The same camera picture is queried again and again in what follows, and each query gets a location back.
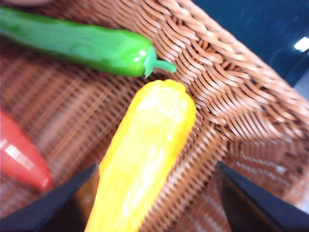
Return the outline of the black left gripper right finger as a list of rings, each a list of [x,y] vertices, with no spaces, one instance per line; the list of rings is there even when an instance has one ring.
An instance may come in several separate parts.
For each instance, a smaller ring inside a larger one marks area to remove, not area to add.
[[[234,232],[307,232],[308,213],[276,197],[223,162],[215,169],[217,189]]]

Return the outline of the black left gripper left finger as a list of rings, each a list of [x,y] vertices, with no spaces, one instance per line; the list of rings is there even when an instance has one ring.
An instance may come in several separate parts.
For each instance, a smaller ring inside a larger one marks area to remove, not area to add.
[[[98,187],[94,164],[48,194],[0,220],[2,232],[83,232]]]

